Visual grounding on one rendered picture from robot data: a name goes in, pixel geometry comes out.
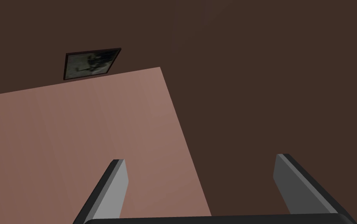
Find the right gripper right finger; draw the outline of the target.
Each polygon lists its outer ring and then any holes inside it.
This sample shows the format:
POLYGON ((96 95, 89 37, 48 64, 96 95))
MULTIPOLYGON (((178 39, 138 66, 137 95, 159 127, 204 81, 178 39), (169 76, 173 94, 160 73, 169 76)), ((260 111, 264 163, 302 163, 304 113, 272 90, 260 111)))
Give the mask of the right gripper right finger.
POLYGON ((277 154, 273 179, 291 214, 339 214, 345 224, 357 224, 290 154, 277 154))

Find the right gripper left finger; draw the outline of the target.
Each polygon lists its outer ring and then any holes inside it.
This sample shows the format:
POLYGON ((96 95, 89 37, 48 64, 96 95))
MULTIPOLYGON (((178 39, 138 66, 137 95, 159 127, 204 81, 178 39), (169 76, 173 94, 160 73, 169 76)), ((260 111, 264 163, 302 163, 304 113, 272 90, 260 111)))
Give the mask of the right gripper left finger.
POLYGON ((125 160, 114 159, 72 224, 90 224, 93 219, 119 218, 128 182, 125 160))

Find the dark framed wall picture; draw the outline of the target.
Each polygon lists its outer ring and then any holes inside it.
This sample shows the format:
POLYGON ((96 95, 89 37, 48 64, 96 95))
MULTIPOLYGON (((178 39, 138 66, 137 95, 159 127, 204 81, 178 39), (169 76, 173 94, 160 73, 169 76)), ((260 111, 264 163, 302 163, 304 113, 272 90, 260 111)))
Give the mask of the dark framed wall picture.
POLYGON ((113 48, 66 53, 63 80, 107 74, 121 50, 113 48))

